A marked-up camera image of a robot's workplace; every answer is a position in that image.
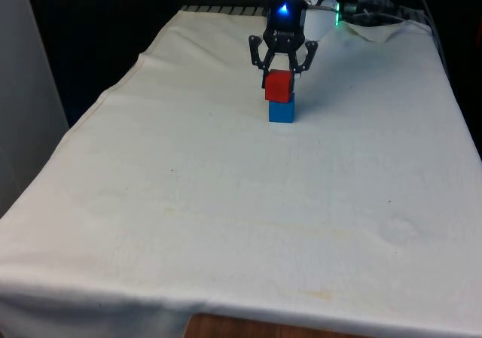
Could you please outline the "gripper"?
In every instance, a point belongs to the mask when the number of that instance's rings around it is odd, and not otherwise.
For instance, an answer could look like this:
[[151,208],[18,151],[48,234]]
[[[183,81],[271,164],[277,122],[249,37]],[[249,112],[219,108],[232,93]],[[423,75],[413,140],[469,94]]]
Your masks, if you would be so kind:
[[[317,41],[305,41],[304,18],[307,3],[304,0],[269,0],[267,12],[267,27],[263,38],[257,35],[249,36],[249,50],[252,65],[262,71],[261,88],[265,88],[266,78],[276,53],[288,54],[291,81],[302,72],[308,71],[318,49]],[[267,45],[263,59],[259,55],[262,42]],[[307,54],[300,64],[297,61],[297,51],[304,43]]]

